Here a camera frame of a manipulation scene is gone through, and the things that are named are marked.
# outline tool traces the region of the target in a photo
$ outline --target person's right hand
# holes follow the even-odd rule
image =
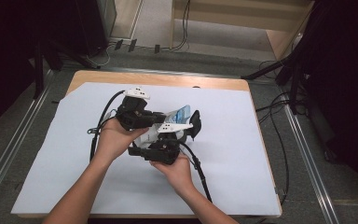
[[[195,188],[191,179],[190,162],[183,153],[179,154],[172,165],[159,161],[151,161],[150,164],[166,175],[168,182],[179,195]]]

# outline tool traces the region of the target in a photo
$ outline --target gray floor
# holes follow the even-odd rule
[[[161,52],[154,54],[152,49],[137,48],[128,53],[128,47],[111,51],[111,61],[102,70],[118,68],[147,69],[192,73],[193,76],[238,78],[258,70],[259,62],[226,57],[208,56],[193,53]],[[34,119],[21,147],[0,186],[0,223],[40,223],[40,219],[23,219],[10,214],[11,207],[21,190],[21,184],[32,166],[38,149],[42,146],[49,123],[54,118],[57,104],[64,96],[75,71],[82,69],[77,63],[65,60],[61,72],[54,72],[51,90],[41,110]],[[279,89],[273,81],[261,77],[250,82],[255,107],[269,105],[278,95]],[[18,101],[0,118],[0,156],[15,132],[29,104],[32,102],[34,86],[27,89]],[[274,115],[286,148],[290,170],[290,188],[279,218],[266,220],[265,223],[325,223],[309,174],[299,152],[296,139],[284,110]],[[348,166],[331,164],[324,160],[321,143],[316,137],[310,121],[298,116],[302,130],[307,136],[311,153],[323,177],[324,183],[334,202],[341,223],[358,223],[358,175]],[[279,189],[285,186],[285,171],[282,150],[277,134],[270,120],[260,125],[268,151],[272,173]],[[256,223],[259,218],[239,219],[241,223]]]

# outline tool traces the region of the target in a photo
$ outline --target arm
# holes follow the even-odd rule
[[[147,129],[128,132],[117,119],[110,119],[101,130],[94,158],[75,184],[63,195],[44,220],[47,223],[87,223],[92,205],[110,164]]]
[[[172,165],[155,161],[150,163],[167,176],[175,192],[187,203],[203,224],[238,223],[209,202],[194,187],[187,156],[181,153]]]

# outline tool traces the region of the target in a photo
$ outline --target floor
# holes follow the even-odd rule
[[[197,36],[197,32],[192,30],[189,24],[189,47],[184,49],[186,52],[162,51],[159,54],[154,53],[154,45],[168,44],[167,38],[164,38],[165,32],[153,32],[150,25],[163,27],[166,21],[155,21],[151,12],[153,5],[158,4],[166,6],[169,1],[147,0],[144,1],[143,8],[138,16],[136,27],[133,29],[133,37],[138,39],[134,52],[128,52],[128,46],[123,46],[119,50],[108,50],[109,57],[103,52],[92,60],[98,63],[108,62],[102,67],[106,71],[126,71],[126,69],[135,69],[137,72],[163,72],[163,73],[188,73],[191,76],[206,77],[226,77],[239,78],[242,75],[249,75],[260,69],[260,66],[269,64],[264,61],[273,61],[273,54],[266,37],[261,30],[247,30],[246,40],[230,40],[227,43],[235,41],[241,43],[241,48],[235,48],[236,45],[228,46],[226,40],[232,36],[225,35],[226,29],[233,27],[215,27],[211,24],[194,24],[194,27],[205,26],[200,29],[205,30],[203,36]],[[142,24],[142,21],[153,21]],[[222,34],[217,32],[214,35],[214,29],[225,31]],[[175,40],[180,40],[180,30],[175,35]],[[7,167],[6,175],[1,179],[0,185],[0,223],[40,223],[40,219],[23,219],[10,214],[11,207],[17,199],[21,190],[21,184],[26,178],[29,168],[32,166],[37,150],[44,141],[49,123],[53,120],[57,102],[61,100],[66,92],[72,76],[75,71],[84,69],[78,63],[68,60],[62,56],[64,68],[59,71],[50,71],[46,69],[50,78],[50,87],[46,92],[46,98],[43,100],[38,112],[32,117],[31,123],[25,137],[16,148],[15,157],[11,165]],[[255,103],[255,108],[269,105],[272,99],[282,92],[282,87],[277,87],[273,79],[261,77],[255,81],[249,81],[251,93]],[[21,119],[27,113],[32,101],[34,87],[28,88],[18,101],[0,118],[0,158],[7,146],[10,145],[10,139]],[[257,113],[262,118],[264,113]],[[280,218],[265,220],[262,223],[358,223],[358,175],[345,164],[332,164],[324,159],[322,143],[317,137],[317,133],[312,127],[312,123],[307,117],[295,116],[295,122],[291,121],[290,113],[287,108],[274,115],[279,132],[282,135],[282,141],[286,148],[287,161],[289,166],[289,190],[287,198],[282,206],[283,214]],[[301,149],[296,132],[293,131],[293,125],[298,124],[301,133],[306,140],[308,152]],[[271,170],[277,187],[282,192],[285,189],[287,173],[282,149],[279,147],[280,141],[275,132],[272,122],[267,119],[260,124],[260,129],[268,151],[268,158]],[[333,214],[329,219],[322,209],[323,199],[318,197],[318,190],[312,181],[312,172],[304,157],[304,153],[309,153],[311,161],[317,168],[317,175],[321,178],[325,192],[332,204]],[[240,218],[240,223],[260,223],[260,218]]]

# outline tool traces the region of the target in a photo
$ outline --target wooden table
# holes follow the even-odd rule
[[[171,47],[174,20],[183,18],[186,4],[187,0],[172,0]],[[306,26],[313,4],[310,0],[191,0],[188,19],[265,29],[280,60]]]
[[[164,112],[190,104],[200,110],[202,130],[188,144],[202,163],[218,207],[233,217],[281,215],[245,80],[100,71],[75,73],[12,214],[43,217],[49,212],[89,162],[91,139],[87,129],[100,117],[108,100],[105,98],[131,85],[142,85],[149,94],[152,92],[147,109]],[[196,188],[203,193],[197,171],[191,172]],[[195,217],[161,173],[143,158],[126,153],[109,168],[90,216]]]

